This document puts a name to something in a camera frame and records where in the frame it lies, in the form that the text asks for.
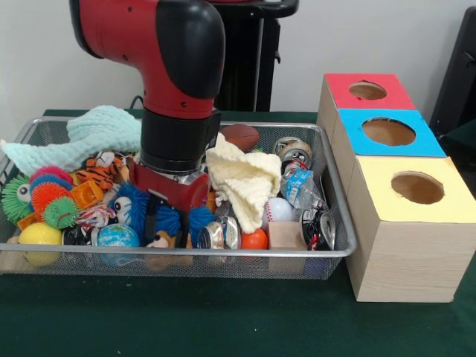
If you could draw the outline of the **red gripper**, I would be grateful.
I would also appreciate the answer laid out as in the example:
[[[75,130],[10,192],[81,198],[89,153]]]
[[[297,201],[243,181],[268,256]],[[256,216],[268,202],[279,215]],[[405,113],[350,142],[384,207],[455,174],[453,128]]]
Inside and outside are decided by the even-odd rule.
[[[128,168],[129,180],[138,189],[149,194],[144,237],[155,238],[158,214],[170,205],[180,210],[180,228],[175,247],[186,248],[190,230],[190,216],[187,212],[201,206],[207,198],[210,189],[208,174],[201,171],[188,175],[159,173],[134,161],[128,163]]]

